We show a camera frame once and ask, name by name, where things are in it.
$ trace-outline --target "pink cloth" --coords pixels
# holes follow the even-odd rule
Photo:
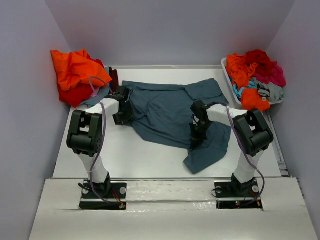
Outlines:
[[[280,87],[284,87],[285,85],[287,85],[287,82],[284,77],[284,71],[282,70],[281,67],[278,66],[276,61],[274,61],[274,67],[272,71],[273,71],[273,74],[270,76],[263,76],[255,72],[253,77],[256,77],[256,79],[263,84],[269,84],[271,82]]]

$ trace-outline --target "white table surface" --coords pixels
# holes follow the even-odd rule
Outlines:
[[[217,210],[212,181],[129,181],[127,210],[81,210],[78,182],[46,181],[30,240],[317,240],[295,178],[266,178],[263,211]]]
[[[133,81],[150,84],[192,84],[202,80],[214,78],[228,99],[230,106],[234,106],[234,99],[227,85],[225,75],[219,68],[118,68],[120,84],[122,81]],[[67,147],[67,135],[72,112],[71,108],[63,135],[53,178],[86,178],[87,173],[79,159]],[[110,172],[112,179],[190,179],[190,178],[230,178],[235,171],[240,156],[234,133],[231,134],[226,156],[206,168],[192,174],[183,164],[187,157],[186,149],[146,142],[127,126],[118,126],[110,117],[107,120],[107,130],[101,157],[104,166]],[[276,151],[271,144],[265,151],[258,164],[266,177],[280,177]]]

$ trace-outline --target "clothing item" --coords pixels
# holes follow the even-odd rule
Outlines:
[[[92,84],[99,87],[105,87],[112,80],[102,62],[93,60],[85,49],[70,53],[52,50],[51,55],[57,83],[62,91],[74,89],[79,83],[89,85],[90,76],[101,78],[106,82],[93,78]]]
[[[235,95],[238,97],[238,99],[241,98],[241,95],[242,95],[242,92],[245,90],[245,89],[256,89],[257,86],[256,84],[253,82],[253,81],[249,81],[249,85],[246,86],[246,87],[242,87],[239,91],[238,91],[238,88],[237,88],[237,84],[235,83],[233,85],[233,91],[235,93]]]
[[[112,78],[112,81],[110,82],[110,88],[112,93],[115,93],[119,86],[118,71],[116,69],[112,70],[112,67],[109,67],[109,75]]]
[[[248,51],[245,54],[245,63],[249,65],[258,63],[259,66],[256,67],[255,72],[260,75],[270,76],[273,74],[272,69],[274,68],[275,63],[270,60],[264,51],[259,49]]]
[[[88,84],[79,83],[75,88],[68,91],[62,91],[60,85],[57,85],[59,100],[70,106],[78,107],[84,99],[89,99],[92,94],[92,88]]]
[[[129,96],[135,120],[127,123],[145,141],[188,149],[184,164],[196,174],[222,159],[228,150],[231,128],[213,122],[207,130],[207,141],[190,149],[194,101],[227,103],[214,79],[189,85],[147,84],[123,81],[122,86],[133,90]]]
[[[106,72],[109,74],[109,67],[105,68]],[[95,93],[82,101],[80,105],[86,104],[88,108],[92,108],[94,105],[98,104],[104,97],[109,95],[110,92],[110,83],[107,84],[106,87],[98,87]]]
[[[109,83],[108,83],[108,85],[106,87],[100,87],[99,92],[97,93],[96,96],[94,96],[94,97],[91,96],[88,100],[82,101],[80,105],[86,104],[88,108],[92,108],[93,106],[100,103],[100,101],[102,99],[104,99],[106,96],[108,96],[109,93],[110,93],[110,87],[109,87]]]
[[[254,62],[246,65],[246,55],[228,55],[226,57],[226,71],[232,78],[232,85],[236,83],[238,90],[248,86],[251,76],[259,64]]]
[[[268,89],[270,91],[270,96],[268,97],[268,100],[271,103],[275,103],[277,101],[284,99],[285,96],[284,96],[284,90],[282,89],[282,87],[277,86],[277,85],[273,84],[272,82],[270,82],[269,84],[261,83],[255,77],[252,77],[250,79],[250,82],[251,81],[257,85],[258,89],[262,87],[262,88]]]
[[[245,110],[259,109],[263,112],[270,108],[268,99],[261,97],[257,88],[245,88],[241,95],[241,104]]]
[[[274,66],[272,68],[272,75],[264,76],[256,72],[253,76],[263,84],[273,83],[279,87],[284,87],[285,85],[287,85],[284,77],[284,71],[281,67],[278,66],[278,63],[276,61],[274,61],[273,63]]]

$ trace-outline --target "gray wall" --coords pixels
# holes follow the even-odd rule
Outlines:
[[[27,240],[68,108],[51,49],[69,46],[43,0],[0,3],[0,239]]]
[[[271,116],[289,172],[300,178],[320,237],[320,1],[297,0],[267,50],[283,67],[283,104]]]
[[[109,66],[218,65],[266,50],[294,0],[45,0],[72,50]]]

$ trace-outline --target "pile of clothes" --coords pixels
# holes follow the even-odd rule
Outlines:
[[[270,102],[275,103],[284,98],[282,87],[287,84],[284,72],[262,50],[249,51],[244,55],[228,55],[226,71],[245,110],[265,111],[270,108]]]
[[[117,70],[111,67],[106,70],[102,61],[92,59],[85,49],[69,53],[52,50],[51,56],[57,76],[59,100],[74,108],[82,104],[88,108],[93,107],[119,85]],[[90,86],[91,76],[105,82],[92,78],[95,92]]]

